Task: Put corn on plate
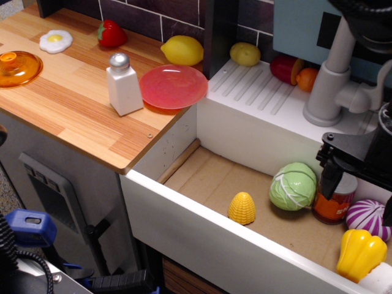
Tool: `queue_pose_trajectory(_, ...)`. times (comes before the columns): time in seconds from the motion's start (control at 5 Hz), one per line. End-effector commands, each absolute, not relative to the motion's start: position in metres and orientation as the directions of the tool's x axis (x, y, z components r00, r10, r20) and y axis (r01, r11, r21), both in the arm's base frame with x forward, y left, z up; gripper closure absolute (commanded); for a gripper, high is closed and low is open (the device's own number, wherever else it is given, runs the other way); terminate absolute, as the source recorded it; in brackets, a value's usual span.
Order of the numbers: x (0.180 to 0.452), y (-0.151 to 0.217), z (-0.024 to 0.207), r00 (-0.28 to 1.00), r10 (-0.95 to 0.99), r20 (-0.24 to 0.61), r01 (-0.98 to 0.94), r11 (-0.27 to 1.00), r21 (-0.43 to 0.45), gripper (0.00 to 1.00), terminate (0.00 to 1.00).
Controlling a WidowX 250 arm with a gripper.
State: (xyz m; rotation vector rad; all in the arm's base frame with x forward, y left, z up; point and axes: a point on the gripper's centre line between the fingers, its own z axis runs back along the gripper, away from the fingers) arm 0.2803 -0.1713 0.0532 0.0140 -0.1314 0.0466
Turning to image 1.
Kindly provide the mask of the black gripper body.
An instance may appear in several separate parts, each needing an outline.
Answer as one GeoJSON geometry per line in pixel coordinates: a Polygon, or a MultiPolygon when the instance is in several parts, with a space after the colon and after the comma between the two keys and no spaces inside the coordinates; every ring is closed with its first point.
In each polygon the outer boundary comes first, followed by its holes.
{"type": "Polygon", "coordinates": [[[347,135],[327,132],[316,159],[323,167],[328,159],[340,159],[344,172],[372,184],[391,183],[391,134],[370,132],[347,135]]]}

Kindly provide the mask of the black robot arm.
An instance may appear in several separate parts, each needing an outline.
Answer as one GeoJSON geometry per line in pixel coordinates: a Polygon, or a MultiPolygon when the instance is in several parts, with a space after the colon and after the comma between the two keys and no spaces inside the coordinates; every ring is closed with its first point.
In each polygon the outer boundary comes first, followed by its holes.
{"type": "MultiPolygon", "coordinates": [[[[391,53],[391,1],[332,1],[353,37],[366,48],[391,53]]],[[[344,173],[391,190],[391,104],[378,108],[378,125],[364,135],[327,132],[317,160],[322,194],[330,199],[344,173]]]]}

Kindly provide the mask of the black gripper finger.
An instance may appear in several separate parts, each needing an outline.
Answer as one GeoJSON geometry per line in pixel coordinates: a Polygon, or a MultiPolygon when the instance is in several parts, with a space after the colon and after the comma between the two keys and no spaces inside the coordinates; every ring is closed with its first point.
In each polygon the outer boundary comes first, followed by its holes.
{"type": "Polygon", "coordinates": [[[328,159],[322,171],[322,195],[330,200],[342,179],[344,169],[340,159],[328,159]]]}
{"type": "Polygon", "coordinates": [[[392,226],[392,197],[390,197],[388,199],[388,201],[385,205],[382,225],[384,227],[391,227],[392,226]]]}

